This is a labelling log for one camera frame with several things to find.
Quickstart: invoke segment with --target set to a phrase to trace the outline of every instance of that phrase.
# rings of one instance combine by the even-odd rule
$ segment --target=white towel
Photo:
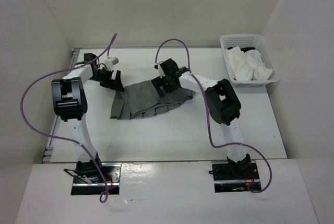
[[[272,74],[272,69],[266,68],[257,50],[244,53],[237,46],[225,51],[232,69],[232,77],[236,80],[266,80]]]

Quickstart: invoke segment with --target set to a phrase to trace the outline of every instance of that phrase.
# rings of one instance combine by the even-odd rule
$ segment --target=laundry basket
[[[229,79],[234,87],[238,86],[264,86],[272,82],[276,82],[280,79],[280,74],[278,73],[273,61],[270,59],[271,51],[268,43],[263,36],[258,34],[227,34],[220,37],[220,44],[223,50],[223,56],[225,64],[228,70]],[[272,69],[272,74],[267,80],[235,80],[232,77],[232,70],[229,62],[228,55],[225,49],[229,47],[248,48],[253,47],[259,51],[261,54],[261,59],[265,64],[266,68]]]

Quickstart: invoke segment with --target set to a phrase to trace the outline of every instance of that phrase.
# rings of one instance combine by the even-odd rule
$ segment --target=white table
[[[122,83],[128,86],[153,79],[157,49],[112,49],[111,56],[119,58],[115,70],[121,70]],[[102,50],[81,50],[100,54]],[[228,78],[220,48],[190,48],[190,62],[194,73],[221,80]],[[106,54],[100,59],[103,62]],[[159,60],[172,58],[179,67],[187,65],[183,48],[160,51]],[[102,161],[187,161],[226,159],[226,149],[214,149],[208,139],[205,106],[202,95],[184,103],[180,108],[148,119],[111,120],[110,112],[115,91],[100,87],[95,81],[84,85],[87,101],[87,125],[93,145]],[[275,116],[265,87],[236,88],[241,102],[241,128],[245,143],[258,148],[270,159],[287,157]],[[211,120],[213,140],[225,143],[221,129]],[[66,126],[57,121],[55,135],[70,137]],[[51,162],[76,162],[72,143],[52,140]],[[260,156],[249,151],[253,159]]]
[[[295,160],[270,160],[273,180],[263,193],[215,193],[211,162],[122,164],[120,194],[71,196],[63,169],[75,164],[35,164],[16,224],[247,223],[317,224]],[[269,179],[258,160],[262,184]]]

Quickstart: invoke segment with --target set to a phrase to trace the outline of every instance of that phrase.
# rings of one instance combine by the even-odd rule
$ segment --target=white enclosure
[[[126,188],[132,187],[132,191],[128,192],[137,192],[139,195],[127,195],[128,200],[135,200],[127,206],[129,208],[119,209],[115,215],[118,222],[134,221],[136,211],[155,206],[148,198],[155,199],[166,192],[172,192],[167,198],[170,202],[181,200],[185,204],[183,209],[186,214],[183,218],[189,223],[195,223],[196,218],[186,219],[186,216],[198,216],[197,221],[221,223],[222,213],[219,213],[219,209],[223,204],[233,202],[238,205],[240,201],[245,207],[246,204],[249,206],[252,202],[257,202],[258,207],[267,210],[265,216],[268,219],[253,216],[250,223],[298,223],[298,220],[300,223],[333,223],[334,191],[329,185],[333,179],[334,163],[333,17],[334,0],[0,0],[0,223],[15,223],[22,198],[17,223],[40,223],[50,217],[54,223],[73,223],[69,217],[73,213],[71,208],[74,211],[84,210],[88,218],[86,220],[95,223],[91,209],[100,213],[101,222],[106,221],[104,218],[109,215],[108,211],[117,211],[110,205],[100,208],[96,196],[84,196],[81,201],[78,200],[80,198],[69,198],[68,189],[59,191],[58,194],[57,190],[70,187],[70,180],[62,173],[62,169],[65,165],[71,165],[62,163],[75,161],[71,149],[73,146],[69,147],[67,143],[55,144],[57,140],[51,140],[54,144],[51,161],[60,164],[38,164],[41,163],[46,145],[50,143],[47,143],[47,138],[25,125],[19,109],[20,98],[26,87],[43,74],[67,68],[73,48],[84,48],[80,51],[81,58],[85,51],[99,53],[116,32],[118,37],[114,44],[117,48],[115,52],[125,59],[117,69],[128,74],[128,78],[124,78],[125,85],[133,84],[136,80],[150,79],[154,75],[155,69],[149,66],[150,59],[154,58],[159,44],[169,38],[182,39],[190,46],[196,73],[214,79],[227,78],[219,38],[230,33],[262,34],[273,49],[271,58],[281,73],[280,81],[267,87],[236,89],[244,105],[242,109],[245,113],[241,111],[244,134],[250,136],[251,144],[260,150],[262,147],[268,158],[272,159],[273,170],[277,173],[276,179],[274,174],[275,189],[263,196],[258,195],[259,197],[240,195],[226,199],[217,194],[210,195],[211,185],[206,183],[211,183],[211,180],[202,178],[194,188],[177,192],[173,190],[178,185],[175,178],[170,179],[170,184],[158,184],[159,180],[165,179],[160,171],[173,173],[173,166],[177,167],[179,164],[181,167],[176,174],[180,185],[185,186],[190,178],[195,180],[196,176],[201,176],[193,162],[188,165],[185,162],[143,163],[157,168],[157,180],[154,182],[150,177],[144,176],[143,184],[148,183],[149,186],[142,186],[135,182],[138,178],[132,178],[130,173],[139,172],[139,169],[135,165],[132,170],[127,167],[125,175],[128,177],[124,180],[126,186],[122,190],[126,192]],[[186,64],[183,59],[184,50],[179,49],[178,43],[167,46],[174,48],[165,49],[161,58],[175,57],[180,64]],[[61,76],[48,77],[37,83],[25,100],[28,119],[44,132],[49,133],[54,125],[50,82]],[[89,100],[96,98],[108,105],[109,97],[105,96],[113,98],[111,92],[101,92],[90,82],[87,82],[85,89],[90,96]],[[107,124],[103,127],[102,121],[98,117],[95,120],[92,112],[89,112],[88,129],[96,141],[95,145],[100,148],[99,152],[107,161],[114,161],[109,159],[115,153],[108,151],[109,139],[105,137],[119,129],[119,133],[114,134],[117,140],[114,150],[120,155],[119,159],[115,159],[117,161],[197,160],[201,161],[198,162],[199,166],[209,168],[209,161],[219,159],[220,153],[205,146],[208,140],[205,111],[201,103],[202,98],[195,97],[179,111],[159,117],[159,122],[167,126],[164,129],[165,135],[172,129],[177,131],[177,134],[162,137],[166,146],[161,152],[157,151],[161,148],[159,144],[153,145],[152,149],[146,148],[152,139],[159,137],[159,132],[152,136],[151,132],[145,131],[147,126],[143,122],[108,128]],[[93,102],[91,107],[98,111],[99,116],[110,112],[110,108],[101,108],[98,103]],[[194,129],[190,128],[183,133],[182,126],[176,121],[172,122],[172,116],[182,120],[185,112],[192,110],[196,110],[195,113],[190,113],[195,118],[190,119]],[[55,126],[55,133],[66,135],[59,122]],[[129,149],[126,156],[122,151],[126,151],[127,146],[123,143],[131,136],[120,132],[126,131],[128,126],[137,126],[138,129],[141,127],[142,134],[138,139],[132,139],[133,145],[138,146]],[[192,149],[185,151],[187,143],[194,145]],[[258,160],[257,163],[260,176],[266,181],[268,175],[264,162]],[[284,173],[291,176],[293,185],[280,176]],[[47,184],[52,185],[52,190],[45,187]],[[150,192],[150,188],[161,190],[160,195],[155,194],[156,191]],[[186,194],[190,195],[189,200],[181,199]],[[54,198],[55,202],[43,198],[45,195]],[[71,201],[67,207],[62,205],[62,199],[66,198]],[[207,208],[195,203],[201,198]],[[86,200],[93,207],[84,205]],[[157,206],[166,207],[160,222],[174,214],[174,223],[180,221],[178,217],[182,217],[182,214],[173,207],[174,204],[168,201],[156,202]],[[53,204],[57,205],[55,212],[49,212]],[[292,208],[297,205],[299,209],[296,213],[290,211],[289,206]],[[159,210],[155,209],[155,214],[159,216]],[[254,212],[250,209],[253,207],[243,208],[246,214],[252,215]],[[123,211],[131,213],[123,217]],[[193,215],[192,211],[201,211],[202,215]],[[56,217],[59,214],[68,218],[58,220]],[[243,212],[238,212],[237,218],[234,218],[235,214],[232,209],[225,209],[226,221],[241,223],[248,220],[244,218]],[[212,219],[201,219],[210,216]],[[141,220],[152,221],[144,217]]]

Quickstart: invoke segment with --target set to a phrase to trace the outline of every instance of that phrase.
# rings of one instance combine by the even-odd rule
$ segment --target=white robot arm
[[[76,65],[83,65],[96,58],[92,53],[84,55],[84,61]],[[100,82],[100,86],[117,91],[124,91],[121,82],[121,72],[117,71],[115,79],[112,79],[113,65],[118,63],[117,58],[108,58],[105,61],[105,68],[98,69],[96,62],[82,68],[73,70],[62,79],[55,79],[51,83],[53,108],[56,115],[60,116],[68,127],[73,139],[83,144],[89,152],[101,164],[97,151],[90,140],[86,112],[88,109],[87,99],[84,91],[84,84],[88,79]],[[78,172],[86,176],[96,174],[96,168],[88,154],[75,144]]]
[[[226,143],[243,143],[239,124],[241,104],[228,80],[217,81],[191,74],[188,68],[179,68],[171,58],[157,63],[155,68],[159,70],[159,77],[153,79],[152,84],[160,97],[178,87],[201,95],[200,87],[192,76],[195,75],[205,91],[210,116],[220,124]],[[237,174],[251,163],[247,150],[241,145],[229,146],[227,158],[232,172]]]

